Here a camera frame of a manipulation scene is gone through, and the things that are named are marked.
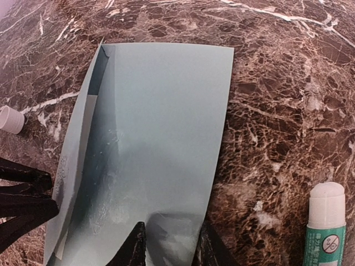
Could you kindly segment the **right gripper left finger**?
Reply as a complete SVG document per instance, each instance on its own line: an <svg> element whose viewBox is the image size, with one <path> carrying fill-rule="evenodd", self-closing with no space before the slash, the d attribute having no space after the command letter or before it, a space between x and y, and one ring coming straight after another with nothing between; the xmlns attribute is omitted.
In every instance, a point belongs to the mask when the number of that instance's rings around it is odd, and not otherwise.
<svg viewBox="0 0 355 266"><path fill-rule="evenodd" d="M146 265L145 223L138 222L115 256L106 266L144 266Z"/></svg>

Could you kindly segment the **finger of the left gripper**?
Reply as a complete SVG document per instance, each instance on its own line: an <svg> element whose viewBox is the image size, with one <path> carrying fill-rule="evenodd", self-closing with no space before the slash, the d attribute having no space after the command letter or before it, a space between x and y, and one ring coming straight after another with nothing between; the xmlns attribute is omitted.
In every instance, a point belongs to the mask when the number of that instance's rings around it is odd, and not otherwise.
<svg viewBox="0 0 355 266"><path fill-rule="evenodd" d="M6 194L41 194L52 189L50 173L1 158L1 179L20 182L14 186L1 186Z"/></svg>
<svg viewBox="0 0 355 266"><path fill-rule="evenodd" d="M18 238L54 218L59 213L55 200L46 192L51 185L1 187L1 246L9 247Z"/></svg>

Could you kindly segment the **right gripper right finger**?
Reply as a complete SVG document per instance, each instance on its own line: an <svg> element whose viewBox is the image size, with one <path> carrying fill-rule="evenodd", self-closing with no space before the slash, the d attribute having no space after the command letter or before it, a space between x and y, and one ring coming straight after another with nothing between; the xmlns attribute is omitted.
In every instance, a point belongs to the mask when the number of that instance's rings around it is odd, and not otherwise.
<svg viewBox="0 0 355 266"><path fill-rule="evenodd" d="M238 264L211 223L204 221L196 247L196 265L235 266Z"/></svg>

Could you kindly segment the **white glue stick cap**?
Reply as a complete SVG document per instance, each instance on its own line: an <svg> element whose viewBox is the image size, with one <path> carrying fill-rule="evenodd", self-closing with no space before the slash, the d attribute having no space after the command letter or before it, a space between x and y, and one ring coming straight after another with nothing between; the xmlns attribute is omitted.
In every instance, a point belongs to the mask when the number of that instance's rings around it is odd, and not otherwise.
<svg viewBox="0 0 355 266"><path fill-rule="evenodd" d="M25 122L22 113L6 105L2 108L0 116L1 130L15 135L22 131Z"/></svg>

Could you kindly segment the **teal green envelope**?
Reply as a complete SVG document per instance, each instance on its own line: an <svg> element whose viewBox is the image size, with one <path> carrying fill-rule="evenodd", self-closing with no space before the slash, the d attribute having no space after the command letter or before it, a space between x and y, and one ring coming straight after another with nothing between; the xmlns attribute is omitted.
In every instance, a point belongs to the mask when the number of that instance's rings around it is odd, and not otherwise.
<svg viewBox="0 0 355 266"><path fill-rule="evenodd" d="M214 45L98 46L78 94L97 101L63 259L44 246L44 265L106 265L138 222L147 265L192 264L233 61Z"/></svg>

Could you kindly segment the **green white glue stick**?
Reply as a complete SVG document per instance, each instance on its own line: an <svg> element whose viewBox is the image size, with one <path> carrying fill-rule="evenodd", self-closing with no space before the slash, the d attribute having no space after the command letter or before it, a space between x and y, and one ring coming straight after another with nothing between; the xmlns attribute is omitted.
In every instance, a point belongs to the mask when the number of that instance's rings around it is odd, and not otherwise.
<svg viewBox="0 0 355 266"><path fill-rule="evenodd" d="M303 265L341 265L345 238L344 187L336 182L319 183L310 191Z"/></svg>

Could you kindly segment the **beige ornate letter paper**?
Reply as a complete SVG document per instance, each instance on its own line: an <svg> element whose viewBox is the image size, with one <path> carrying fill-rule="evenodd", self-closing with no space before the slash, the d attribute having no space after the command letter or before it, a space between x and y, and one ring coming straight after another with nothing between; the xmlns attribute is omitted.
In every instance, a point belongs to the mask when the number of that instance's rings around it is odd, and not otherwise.
<svg viewBox="0 0 355 266"><path fill-rule="evenodd" d="M63 259L70 220L82 180L96 101L96 95L86 95L84 98L79 96L70 118L53 190L53 198L58 203L60 212L56 219L48 223L45 261L49 261L50 255L59 261Z"/></svg>

